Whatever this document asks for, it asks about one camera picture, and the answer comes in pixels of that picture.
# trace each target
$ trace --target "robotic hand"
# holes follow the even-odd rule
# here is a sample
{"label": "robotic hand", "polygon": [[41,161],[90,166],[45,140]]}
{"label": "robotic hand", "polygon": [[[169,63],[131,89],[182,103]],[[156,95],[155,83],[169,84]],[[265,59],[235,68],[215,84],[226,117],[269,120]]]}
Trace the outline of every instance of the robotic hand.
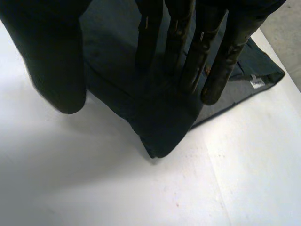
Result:
{"label": "robotic hand", "polygon": [[[211,43],[221,22],[229,11],[225,35],[204,84],[201,100],[214,105],[220,98],[250,36],[286,0],[196,0],[196,29],[182,69],[178,89],[185,94],[195,92],[206,64]],[[147,70],[155,53],[159,28],[163,16],[163,0],[136,0],[142,15],[139,24],[135,65]],[[171,16],[167,33],[164,70],[173,75],[187,38],[193,0],[165,0]]]}

